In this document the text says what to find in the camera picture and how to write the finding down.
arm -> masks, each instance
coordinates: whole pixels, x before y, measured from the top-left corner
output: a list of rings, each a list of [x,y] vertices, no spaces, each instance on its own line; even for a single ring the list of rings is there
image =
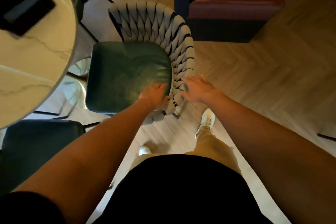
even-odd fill
[[[203,76],[183,78],[183,97],[215,113],[238,150],[293,223],[334,223],[336,158],[293,131],[233,101]]]
[[[104,196],[145,117],[160,109],[166,84],[147,87],[132,106],[66,146],[15,191],[52,200],[67,223],[84,223]]]

white marble surface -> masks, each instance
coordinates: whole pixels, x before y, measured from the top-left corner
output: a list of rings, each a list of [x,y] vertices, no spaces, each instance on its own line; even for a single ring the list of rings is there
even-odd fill
[[[33,112],[64,77],[77,19],[71,0],[56,7],[23,37],[0,30],[0,128]]]

black shirt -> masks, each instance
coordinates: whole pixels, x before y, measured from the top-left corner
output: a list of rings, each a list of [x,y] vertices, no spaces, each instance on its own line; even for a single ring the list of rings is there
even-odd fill
[[[63,223],[57,206],[32,192],[0,198],[2,223]],[[271,223],[240,174],[210,158],[162,155],[133,168],[94,222],[206,220]]]

white sneaker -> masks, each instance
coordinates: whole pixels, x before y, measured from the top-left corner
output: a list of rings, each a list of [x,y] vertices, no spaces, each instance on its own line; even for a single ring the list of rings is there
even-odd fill
[[[206,109],[202,115],[202,121],[201,124],[199,125],[199,128],[196,132],[196,135],[199,133],[201,127],[209,127],[210,130],[212,130],[212,126],[215,122],[216,116],[215,114],[211,111],[210,108]]]
[[[151,150],[147,146],[142,146],[139,150],[139,156],[142,154],[151,154]]]

hand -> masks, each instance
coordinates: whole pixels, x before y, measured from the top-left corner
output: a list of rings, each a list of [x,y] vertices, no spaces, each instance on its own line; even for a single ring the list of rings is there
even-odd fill
[[[166,86],[166,83],[157,83],[148,86],[140,93],[139,100],[147,102],[150,112],[162,109],[167,104],[169,96],[163,98]]]
[[[217,91],[202,74],[199,76],[183,77],[182,81],[188,86],[188,91],[182,91],[181,96],[192,103],[205,102],[206,97]]]

